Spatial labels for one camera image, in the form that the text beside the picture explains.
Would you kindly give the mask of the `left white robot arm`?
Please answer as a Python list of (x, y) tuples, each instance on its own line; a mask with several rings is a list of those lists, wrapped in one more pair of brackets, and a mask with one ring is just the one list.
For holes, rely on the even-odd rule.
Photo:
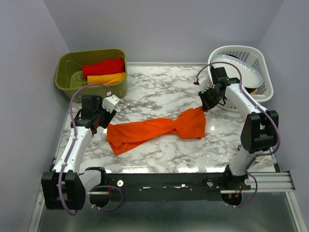
[(71, 116), (70, 137), (66, 148), (50, 172), (41, 177), (46, 208), (66, 210), (74, 215), (84, 206), (86, 194), (95, 189), (104, 190), (108, 183), (103, 167), (90, 167), (81, 173), (85, 150), (97, 129), (107, 128), (116, 114), (120, 99), (108, 93), (105, 98), (98, 95), (82, 96), (82, 107)]

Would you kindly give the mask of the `orange t shirt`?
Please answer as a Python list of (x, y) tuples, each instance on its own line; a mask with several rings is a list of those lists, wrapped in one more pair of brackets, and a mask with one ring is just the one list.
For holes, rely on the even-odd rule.
[(200, 106), (185, 110), (176, 120), (161, 117), (140, 122), (110, 124), (106, 141), (113, 153), (120, 155), (166, 134), (177, 135), (180, 139), (201, 139), (205, 137), (205, 129), (206, 118)]

